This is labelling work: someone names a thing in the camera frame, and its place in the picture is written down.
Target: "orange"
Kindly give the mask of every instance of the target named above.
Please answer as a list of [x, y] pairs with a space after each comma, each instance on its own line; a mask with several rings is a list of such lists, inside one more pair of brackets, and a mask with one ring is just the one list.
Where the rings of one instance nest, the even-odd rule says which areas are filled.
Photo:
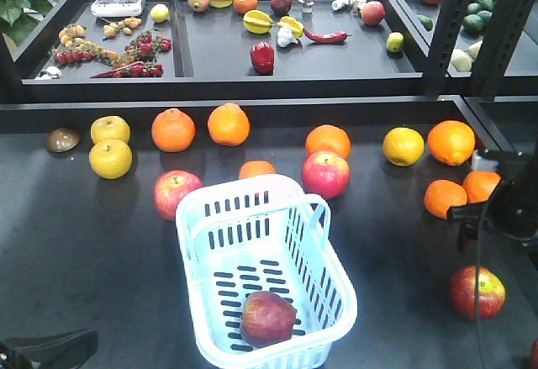
[[188, 148], [196, 135], [196, 125], [186, 113], [169, 108], [159, 113], [151, 125], [151, 137], [164, 152], [179, 152]]
[[320, 125], [306, 137], [305, 148], [309, 155], [318, 150], [330, 150], [347, 159], [351, 153], [351, 141], [348, 134], [334, 125]]
[[481, 203], [489, 196], [501, 181], [501, 176], [495, 171], [471, 171], [463, 180], [462, 187], [467, 193], [469, 203]]
[[424, 206], [437, 218], [446, 219], [449, 207], [457, 207], [467, 203], [467, 193], [456, 182], [435, 180], [431, 182], [424, 195]]
[[247, 161], [239, 170], [239, 179], [276, 173], [277, 169], [268, 161]]
[[208, 130], [217, 144], [237, 146], [248, 138], [251, 123], [241, 107], [235, 103], [225, 103], [209, 115]]
[[471, 157], [474, 145], [474, 132], [460, 121], [438, 123], [428, 134], [431, 155], [449, 166], [459, 166]]

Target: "white plastic basket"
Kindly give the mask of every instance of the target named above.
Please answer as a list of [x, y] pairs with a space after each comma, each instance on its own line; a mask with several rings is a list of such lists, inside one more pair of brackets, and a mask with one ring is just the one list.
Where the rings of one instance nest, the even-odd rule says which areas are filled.
[[[293, 179], [200, 188], [180, 202], [176, 225], [197, 346], [213, 365], [319, 367], [355, 323], [355, 291], [328, 240], [330, 209]], [[242, 340], [243, 302], [256, 290], [297, 309], [292, 339], [259, 349]]]

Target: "basket handle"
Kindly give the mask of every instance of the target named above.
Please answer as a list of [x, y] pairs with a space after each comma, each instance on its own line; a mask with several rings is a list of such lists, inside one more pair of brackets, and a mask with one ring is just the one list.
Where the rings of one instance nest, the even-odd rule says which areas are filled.
[[230, 221], [233, 219], [243, 219], [255, 215], [263, 215], [266, 213], [282, 211], [284, 209], [297, 207], [297, 206], [311, 206], [315, 204], [315, 208], [310, 216], [309, 227], [314, 229], [317, 225], [321, 225], [321, 235], [316, 239], [319, 242], [319, 248], [323, 250], [325, 248], [325, 242], [329, 238], [329, 226], [330, 226], [330, 208], [327, 202], [318, 194], [301, 194], [299, 196], [280, 199], [275, 202], [264, 203], [262, 205], [256, 205], [255, 207], [237, 209], [234, 211], [216, 213], [214, 215], [209, 215], [206, 218], [200, 220], [197, 224], [194, 225], [193, 229], [190, 230], [190, 233], [193, 233], [193, 237], [186, 238], [188, 241], [188, 247], [185, 248], [187, 259], [191, 260], [193, 256], [191, 251], [194, 250], [196, 254], [196, 249], [194, 246], [194, 241], [200, 233], [202, 233], [206, 228], [211, 226], [216, 226], [222, 224], [225, 221]]

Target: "red chili pepper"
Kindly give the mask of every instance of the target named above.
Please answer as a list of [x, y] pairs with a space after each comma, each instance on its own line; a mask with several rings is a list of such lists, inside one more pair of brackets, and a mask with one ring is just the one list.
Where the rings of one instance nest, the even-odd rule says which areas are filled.
[[251, 46], [251, 62], [258, 72], [269, 73], [275, 66], [275, 50], [266, 41], [254, 44]]
[[341, 43], [342, 41], [345, 41], [348, 36], [351, 34], [347, 34], [345, 31], [337, 31], [336, 33], [331, 34], [314, 34], [310, 33], [306, 28], [303, 27], [303, 33], [306, 35], [309, 39], [312, 41], [315, 41], [316, 43]]
[[114, 77], [114, 76], [117, 76], [116, 72], [121, 74], [123, 72], [129, 72], [130, 68], [132, 68], [133, 66], [144, 66], [144, 65], [145, 63], [143, 61], [135, 61], [126, 66], [121, 66], [120, 68], [112, 69], [110, 71], [99, 73], [97, 75], [93, 75], [90, 77]]

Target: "red bell pepper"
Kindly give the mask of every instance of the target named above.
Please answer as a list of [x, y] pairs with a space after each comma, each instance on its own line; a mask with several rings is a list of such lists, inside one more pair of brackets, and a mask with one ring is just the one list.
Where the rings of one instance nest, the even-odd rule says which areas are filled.
[[260, 73], [270, 73], [275, 66], [275, 50], [266, 41], [251, 46], [251, 62]]

